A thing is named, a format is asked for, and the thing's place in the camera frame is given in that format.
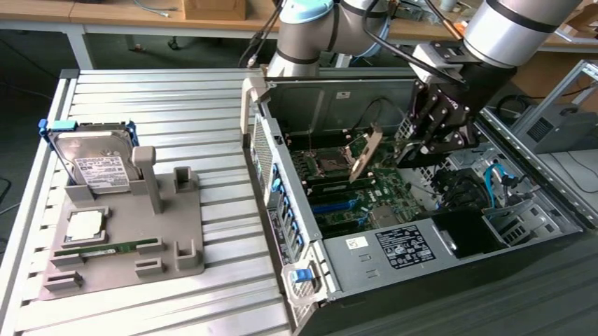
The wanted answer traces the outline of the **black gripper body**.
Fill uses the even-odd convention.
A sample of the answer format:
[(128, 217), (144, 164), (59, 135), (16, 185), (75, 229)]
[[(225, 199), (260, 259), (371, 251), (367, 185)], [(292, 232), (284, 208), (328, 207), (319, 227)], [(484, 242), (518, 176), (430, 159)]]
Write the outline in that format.
[(456, 104), (447, 107), (447, 113), (440, 114), (443, 120), (439, 128), (456, 128), (472, 121), (478, 112), (504, 84), (516, 73), (516, 68), (502, 68), (490, 64), (464, 64), (456, 74), (435, 74), (443, 95)]

